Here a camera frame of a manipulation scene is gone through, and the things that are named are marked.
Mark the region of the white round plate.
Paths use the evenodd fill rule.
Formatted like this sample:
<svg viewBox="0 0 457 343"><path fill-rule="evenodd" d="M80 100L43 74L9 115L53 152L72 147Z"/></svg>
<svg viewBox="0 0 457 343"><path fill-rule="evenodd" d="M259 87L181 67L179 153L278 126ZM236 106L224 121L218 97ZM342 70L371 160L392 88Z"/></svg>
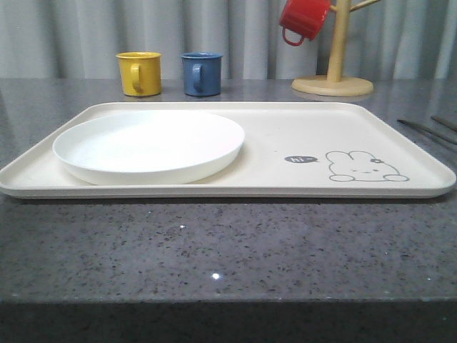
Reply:
<svg viewBox="0 0 457 343"><path fill-rule="evenodd" d="M67 129L53 151L95 185L186 184L226 168L244 139L239 124L205 111L131 111Z"/></svg>

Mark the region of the red enamel mug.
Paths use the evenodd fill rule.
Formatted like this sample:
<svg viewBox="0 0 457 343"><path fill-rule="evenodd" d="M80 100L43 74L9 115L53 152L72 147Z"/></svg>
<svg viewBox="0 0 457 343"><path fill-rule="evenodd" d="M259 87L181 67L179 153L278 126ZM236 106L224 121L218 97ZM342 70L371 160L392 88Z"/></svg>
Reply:
<svg viewBox="0 0 457 343"><path fill-rule="evenodd" d="M326 0L288 0L279 19L283 40L291 46L300 46L305 39L314 40L330 10L331 2ZM298 34L300 39L289 40L287 30Z"/></svg>

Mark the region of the yellow enamel mug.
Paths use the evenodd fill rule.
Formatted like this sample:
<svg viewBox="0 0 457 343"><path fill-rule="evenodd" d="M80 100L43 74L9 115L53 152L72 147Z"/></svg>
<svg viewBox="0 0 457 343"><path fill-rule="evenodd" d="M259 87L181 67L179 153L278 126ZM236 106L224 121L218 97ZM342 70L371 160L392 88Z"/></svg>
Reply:
<svg viewBox="0 0 457 343"><path fill-rule="evenodd" d="M161 54L151 51L118 53L123 93L154 96L161 93Z"/></svg>

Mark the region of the grey pleated curtain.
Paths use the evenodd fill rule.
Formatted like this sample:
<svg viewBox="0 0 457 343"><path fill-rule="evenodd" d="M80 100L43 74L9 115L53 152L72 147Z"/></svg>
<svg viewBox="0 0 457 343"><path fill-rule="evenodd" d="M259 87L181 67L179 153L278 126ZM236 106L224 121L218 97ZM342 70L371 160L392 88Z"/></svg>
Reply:
<svg viewBox="0 0 457 343"><path fill-rule="evenodd" d="M282 1L3 1L1 76L116 79L116 55L161 53L180 79L184 52L221 53L225 79L325 74L329 16L313 41L289 46ZM344 72L371 81L456 78L456 3L380 1L351 14Z"/></svg>

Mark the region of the wooden mug tree stand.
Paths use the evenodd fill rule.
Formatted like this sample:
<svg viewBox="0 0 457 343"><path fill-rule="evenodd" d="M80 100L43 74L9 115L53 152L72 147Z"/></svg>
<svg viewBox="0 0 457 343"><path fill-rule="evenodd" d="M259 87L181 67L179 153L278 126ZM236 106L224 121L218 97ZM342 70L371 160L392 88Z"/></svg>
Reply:
<svg viewBox="0 0 457 343"><path fill-rule="evenodd" d="M352 5L351 1L337 1L336 5L330 5L330 10L336 14L336 18L327 74L294 79L291 84L294 90L322 96L363 96L373 92L374 87L370 81L344 76L343 63L351 12L377 2L377 0L361 1Z"/></svg>

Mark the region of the beige rabbit serving tray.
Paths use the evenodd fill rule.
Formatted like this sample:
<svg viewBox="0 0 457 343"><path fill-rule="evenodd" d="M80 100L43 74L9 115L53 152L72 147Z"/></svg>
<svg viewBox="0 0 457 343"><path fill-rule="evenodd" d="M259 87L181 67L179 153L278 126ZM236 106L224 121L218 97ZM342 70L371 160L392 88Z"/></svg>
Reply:
<svg viewBox="0 0 457 343"><path fill-rule="evenodd" d="M1 170L1 191L22 199L157 197L430 198L456 175L361 106L298 102L118 102L91 106L64 125L125 114L203 110L246 132L222 171L189 184L94 185L71 175L52 133Z"/></svg>

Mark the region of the blue enamel mug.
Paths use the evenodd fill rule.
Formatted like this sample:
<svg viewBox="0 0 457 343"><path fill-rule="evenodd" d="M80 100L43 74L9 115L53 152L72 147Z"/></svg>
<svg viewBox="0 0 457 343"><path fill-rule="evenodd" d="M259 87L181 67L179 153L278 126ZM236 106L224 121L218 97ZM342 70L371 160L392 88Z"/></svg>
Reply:
<svg viewBox="0 0 457 343"><path fill-rule="evenodd" d="M213 52L183 53L184 93L189 96L220 94L222 57Z"/></svg>

